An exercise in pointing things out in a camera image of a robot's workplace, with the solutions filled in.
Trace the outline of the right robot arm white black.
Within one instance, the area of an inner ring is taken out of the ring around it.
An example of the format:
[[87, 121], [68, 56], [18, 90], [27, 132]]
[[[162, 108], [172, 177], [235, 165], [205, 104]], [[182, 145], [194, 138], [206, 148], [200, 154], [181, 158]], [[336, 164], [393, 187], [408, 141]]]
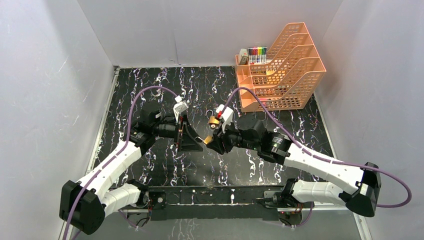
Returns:
[[364, 217], [375, 216], [381, 178], [379, 172], [369, 169], [370, 162], [359, 167], [334, 158], [326, 162], [324, 155], [298, 147], [286, 135], [268, 131], [261, 121], [249, 116], [240, 118], [237, 125], [228, 118], [211, 116], [209, 125], [213, 133], [204, 142], [207, 148], [221, 155], [234, 147], [253, 150], [266, 162], [300, 169], [323, 179], [322, 182], [288, 182], [281, 194], [286, 206], [332, 203]]

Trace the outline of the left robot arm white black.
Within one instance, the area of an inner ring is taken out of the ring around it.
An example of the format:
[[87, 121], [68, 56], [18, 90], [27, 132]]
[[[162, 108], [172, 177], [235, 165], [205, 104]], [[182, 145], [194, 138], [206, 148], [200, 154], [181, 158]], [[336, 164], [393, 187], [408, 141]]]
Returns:
[[171, 115], [162, 115], [159, 106], [145, 105], [132, 120], [125, 139], [97, 167], [61, 189], [59, 217], [87, 235], [97, 231], [111, 213], [128, 205], [144, 208], [152, 202], [149, 188], [130, 180], [111, 190], [112, 184], [133, 163], [147, 153], [157, 138], [169, 138], [178, 152], [201, 152], [201, 138], [187, 116], [188, 103], [173, 106]]

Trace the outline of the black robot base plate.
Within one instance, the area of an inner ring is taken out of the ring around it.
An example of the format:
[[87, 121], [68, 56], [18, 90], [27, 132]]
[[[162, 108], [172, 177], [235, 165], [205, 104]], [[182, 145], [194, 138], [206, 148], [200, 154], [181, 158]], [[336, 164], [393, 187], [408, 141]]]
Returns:
[[262, 219], [293, 226], [302, 222], [300, 203], [283, 185], [151, 186], [145, 194], [154, 221]]

